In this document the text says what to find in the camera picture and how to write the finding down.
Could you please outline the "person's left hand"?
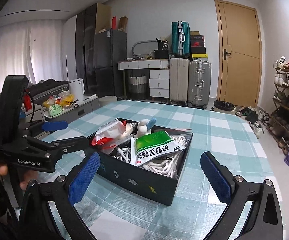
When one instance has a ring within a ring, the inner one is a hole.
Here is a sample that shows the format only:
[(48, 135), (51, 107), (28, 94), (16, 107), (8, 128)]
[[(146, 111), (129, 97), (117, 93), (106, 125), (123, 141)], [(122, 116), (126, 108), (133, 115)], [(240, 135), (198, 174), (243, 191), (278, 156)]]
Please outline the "person's left hand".
[[(8, 165), (4, 162), (0, 162), (0, 178), (5, 177), (9, 174)], [(29, 170), (27, 168), (12, 167), (10, 179), (14, 179), (19, 183), (19, 187), (22, 191), (26, 191), (28, 183), (31, 180), (37, 180), (38, 172)]]

